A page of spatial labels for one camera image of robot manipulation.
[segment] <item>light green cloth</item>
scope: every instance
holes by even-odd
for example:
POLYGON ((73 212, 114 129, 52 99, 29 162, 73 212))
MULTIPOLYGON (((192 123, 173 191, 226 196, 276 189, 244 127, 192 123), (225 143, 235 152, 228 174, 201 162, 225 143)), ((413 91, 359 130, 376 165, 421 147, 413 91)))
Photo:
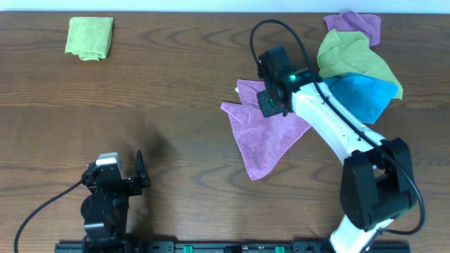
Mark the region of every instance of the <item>light green cloth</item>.
POLYGON ((317 64, 323 78, 359 73, 393 82, 399 87, 394 98, 403 97, 401 84, 386 62, 369 49, 368 38, 362 32, 329 31, 319 48, 317 64))
POLYGON ((112 33, 113 18, 71 18, 65 52, 82 60, 104 59, 110 49, 112 33))

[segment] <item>wood grain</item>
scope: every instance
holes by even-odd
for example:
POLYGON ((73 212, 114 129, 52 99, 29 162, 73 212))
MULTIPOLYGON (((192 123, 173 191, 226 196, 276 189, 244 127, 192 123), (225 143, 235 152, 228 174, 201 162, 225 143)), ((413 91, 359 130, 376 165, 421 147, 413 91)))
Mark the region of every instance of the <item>wood grain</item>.
MULTIPOLYGON (((78 181, 85 164, 117 151, 131 168, 139 148, 153 185, 131 199, 128 228, 143 238, 330 235, 343 215, 342 167, 318 134, 308 131, 266 178, 251 182, 219 109, 222 101, 238 102, 238 78, 257 78, 248 46, 254 24, 290 23, 315 58, 324 15, 0 13, 0 252, 12 252, 27 215, 78 181), (114 17, 107 59, 64 54, 73 16, 114 17)), ((414 252, 448 252, 450 16, 381 18, 374 51, 402 83, 404 99, 392 101, 373 128, 402 137, 412 150, 428 216, 423 231, 405 239, 414 252)), ((259 52, 285 44, 300 56, 277 26, 259 30, 255 41, 259 52)), ((39 213, 20 252, 52 252, 59 240, 80 240, 79 208, 88 194, 78 187, 39 213)), ((393 227, 412 228, 417 220, 415 209, 393 227)))

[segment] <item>pile of cloth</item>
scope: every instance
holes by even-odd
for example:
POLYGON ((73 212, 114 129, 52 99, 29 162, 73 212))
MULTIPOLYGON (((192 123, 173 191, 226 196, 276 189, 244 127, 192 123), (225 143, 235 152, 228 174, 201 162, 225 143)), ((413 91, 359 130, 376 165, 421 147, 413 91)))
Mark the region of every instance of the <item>pile of cloth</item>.
MULTIPOLYGON (((403 88, 387 63, 371 50, 380 43, 381 19, 345 11, 324 18, 328 33, 317 55, 319 75, 357 119, 374 124, 403 88)), ((295 114, 264 118, 257 93, 264 82, 238 80, 242 104, 224 102, 231 128, 252 180, 266 176, 283 154, 311 127, 295 114)))

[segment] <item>wooden tabletop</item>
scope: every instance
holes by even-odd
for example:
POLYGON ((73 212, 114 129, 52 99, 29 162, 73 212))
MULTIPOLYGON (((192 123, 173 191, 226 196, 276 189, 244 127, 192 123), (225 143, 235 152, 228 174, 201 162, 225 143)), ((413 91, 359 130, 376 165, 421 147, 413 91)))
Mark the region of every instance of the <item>wooden tabletop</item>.
MULTIPOLYGON (((223 101, 238 78, 257 79, 248 45, 265 18, 291 24, 314 59, 325 14, 0 13, 0 252, 12 252, 24 219, 77 182, 101 153, 119 152, 126 175, 141 149, 152 179, 132 197, 128 229, 144 239, 280 240, 326 237, 343 212, 342 166, 310 129, 265 178, 251 181, 223 101), (74 16, 114 17, 109 55, 65 54, 74 16)), ((427 222, 414 252, 450 251, 450 16, 380 15, 381 56, 404 87, 373 129, 412 152, 427 222)), ((257 32, 258 52, 293 38, 257 32)), ((80 186, 30 221, 20 252, 52 252, 85 235, 80 186)), ((410 229, 418 208, 394 222, 410 229)), ((400 238, 384 234, 383 239, 400 238)))

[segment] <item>white wall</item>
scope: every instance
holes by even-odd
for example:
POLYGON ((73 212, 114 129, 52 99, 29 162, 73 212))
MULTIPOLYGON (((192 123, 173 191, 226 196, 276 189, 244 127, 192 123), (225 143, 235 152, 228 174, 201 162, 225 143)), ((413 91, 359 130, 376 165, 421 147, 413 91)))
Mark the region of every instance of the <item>white wall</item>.
POLYGON ((450 13, 450 0, 0 0, 1 11, 450 13))

